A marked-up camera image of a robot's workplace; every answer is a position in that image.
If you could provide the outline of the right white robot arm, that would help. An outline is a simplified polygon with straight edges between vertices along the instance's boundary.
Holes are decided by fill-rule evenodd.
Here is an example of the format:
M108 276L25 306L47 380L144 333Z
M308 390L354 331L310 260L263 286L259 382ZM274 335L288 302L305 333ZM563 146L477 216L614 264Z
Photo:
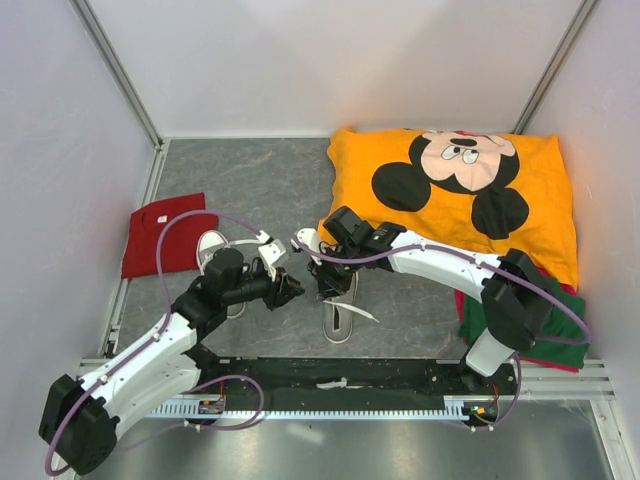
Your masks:
M429 240L392 222L373 227L347 206L323 227L333 239L329 246L312 228L297 231L292 240L310 255L323 300L344 295L360 269L380 268L437 282L481 304L486 325L457 371L460 386L469 393L483 392L504 362L530 350L552 312L546 277L520 250L482 254Z

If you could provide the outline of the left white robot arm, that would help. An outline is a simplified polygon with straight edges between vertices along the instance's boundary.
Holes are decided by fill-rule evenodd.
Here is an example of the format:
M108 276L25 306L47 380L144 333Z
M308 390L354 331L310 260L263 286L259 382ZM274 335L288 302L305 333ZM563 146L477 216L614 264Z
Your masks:
M287 274L279 240L259 246L252 263L221 248L202 273L137 341L96 370L50 387L39 435L48 444L45 471L95 470L119 440L156 407L181 393L208 393L219 382L216 357L201 344L228 318L230 307L261 300L274 310L303 294Z

